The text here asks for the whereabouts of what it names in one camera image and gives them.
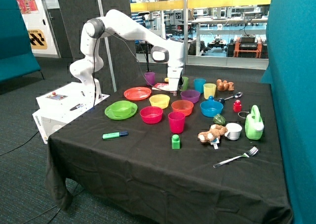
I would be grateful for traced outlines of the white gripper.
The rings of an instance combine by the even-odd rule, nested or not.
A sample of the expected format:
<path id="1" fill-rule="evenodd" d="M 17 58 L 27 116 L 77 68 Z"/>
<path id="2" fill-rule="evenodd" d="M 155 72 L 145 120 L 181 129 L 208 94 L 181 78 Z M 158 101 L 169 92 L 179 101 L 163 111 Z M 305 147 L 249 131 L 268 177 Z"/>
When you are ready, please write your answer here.
<path id="1" fill-rule="evenodd" d="M 169 91 L 174 92 L 173 96 L 177 96 L 176 91 L 178 91 L 183 84 L 182 72 L 182 67 L 168 67 L 167 69 Z"/>

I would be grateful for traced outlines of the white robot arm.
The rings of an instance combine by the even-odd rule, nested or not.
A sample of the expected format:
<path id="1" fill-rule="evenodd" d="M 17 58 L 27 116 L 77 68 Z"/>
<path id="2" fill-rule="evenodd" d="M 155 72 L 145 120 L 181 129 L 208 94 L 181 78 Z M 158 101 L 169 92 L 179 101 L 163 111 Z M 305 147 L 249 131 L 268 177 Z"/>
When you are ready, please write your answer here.
<path id="1" fill-rule="evenodd" d="M 114 36 L 127 41 L 143 40 L 152 45 L 151 58 L 157 63 L 167 63 L 167 77 L 170 92 L 181 88 L 184 67 L 184 41 L 178 38 L 164 39 L 153 31 L 141 26 L 124 13 L 112 9 L 103 17 L 88 20 L 82 29 L 80 50 L 84 57 L 70 65 L 71 74 L 83 84 L 85 95 L 98 96 L 101 92 L 93 72 L 103 68 L 99 56 L 102 38 Z"/>

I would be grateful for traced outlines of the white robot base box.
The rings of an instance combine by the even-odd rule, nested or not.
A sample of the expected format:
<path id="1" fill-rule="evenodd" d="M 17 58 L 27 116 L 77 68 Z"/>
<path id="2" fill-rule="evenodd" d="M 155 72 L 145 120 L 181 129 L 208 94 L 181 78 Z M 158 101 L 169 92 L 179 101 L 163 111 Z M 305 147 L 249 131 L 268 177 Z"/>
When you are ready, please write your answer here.
<path id="1" fill-rule="evenodd" d="M 108 97 L 109 95 L 102 94 L 100 89 L 94 93 L 94 88 L 87 89 L 84 84 L 77 82 L 71 82 L 37 97 L 40 108 L 33 113 L 33 119 L 44 144 L 47 144 L 50 135 Z M 70 111 L 77 104 L 84 106 Z"/>

